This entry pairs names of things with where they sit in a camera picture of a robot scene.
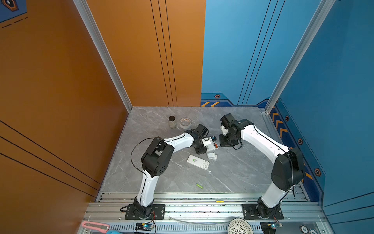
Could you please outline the small white battery cover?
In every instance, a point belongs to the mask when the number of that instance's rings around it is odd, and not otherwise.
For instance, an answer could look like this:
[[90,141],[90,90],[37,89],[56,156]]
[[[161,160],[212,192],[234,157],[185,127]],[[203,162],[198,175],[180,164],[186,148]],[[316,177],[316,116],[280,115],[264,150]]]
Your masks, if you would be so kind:
[[218,158],[218,156],[215,152],[207,152],[207,157],[210,160],[216,160]]

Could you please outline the small white remote control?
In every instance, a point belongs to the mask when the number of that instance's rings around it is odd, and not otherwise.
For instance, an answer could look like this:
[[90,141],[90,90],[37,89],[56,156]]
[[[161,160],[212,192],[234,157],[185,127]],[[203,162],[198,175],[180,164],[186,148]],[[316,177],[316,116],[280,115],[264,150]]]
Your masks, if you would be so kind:
[[219,148],[219,146],[217,145],[216,142],[213,142],[213,141],[205,141],[204,142],[204,147],[206,148],[206,152],[211,152],[211,151],[214,151],[216,150],[217,148]]

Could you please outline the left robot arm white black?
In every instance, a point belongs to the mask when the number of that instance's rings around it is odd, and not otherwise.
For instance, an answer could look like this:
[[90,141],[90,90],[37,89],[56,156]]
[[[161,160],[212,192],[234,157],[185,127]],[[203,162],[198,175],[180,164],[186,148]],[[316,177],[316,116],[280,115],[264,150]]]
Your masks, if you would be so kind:
[[196,129],[186,130],[172,138],[152,137],[152,142],[141,158],[143,174],[138,195],[133,207],[141,218],[147,218],[152,212],[154,191],[159,177],[166,171],[173,153],[193,147],[198,154],[206,153],[203,140],[208,137],[208,129],[198,125]]

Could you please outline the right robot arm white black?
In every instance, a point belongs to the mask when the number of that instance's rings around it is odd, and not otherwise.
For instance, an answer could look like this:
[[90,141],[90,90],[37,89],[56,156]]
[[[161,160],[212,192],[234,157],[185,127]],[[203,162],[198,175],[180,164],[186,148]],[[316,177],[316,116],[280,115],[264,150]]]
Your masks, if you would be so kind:
[[232,114],[226,114],[220,122],[221,147],[235,148],[246,141],[261,151],[273,164],[271,184],[258,199],[254,209],[255,215],[261,219],[273,218],[280,210],[280,202],[305,176],[302,152],[278,143],[247,119],[238,121]]

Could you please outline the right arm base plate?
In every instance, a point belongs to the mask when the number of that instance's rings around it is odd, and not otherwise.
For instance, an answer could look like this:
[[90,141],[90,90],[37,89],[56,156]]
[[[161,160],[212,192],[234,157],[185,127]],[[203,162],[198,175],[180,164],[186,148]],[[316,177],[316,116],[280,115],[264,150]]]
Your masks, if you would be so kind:
[[268,208],[261,204],[242,204],[243,217],[245,220],[250,219],[277,219],[283,220],[283,212],[278,204],[273,208]]

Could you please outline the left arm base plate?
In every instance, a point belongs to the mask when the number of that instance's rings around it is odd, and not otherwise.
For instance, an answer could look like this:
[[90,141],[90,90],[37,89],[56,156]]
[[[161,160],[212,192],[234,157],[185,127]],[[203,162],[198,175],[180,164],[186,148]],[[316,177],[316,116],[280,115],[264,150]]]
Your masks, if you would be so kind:
[[147,207],[131,204],[126,212],[126,220],[163,220],[165,218],[164,204],[151,204]]

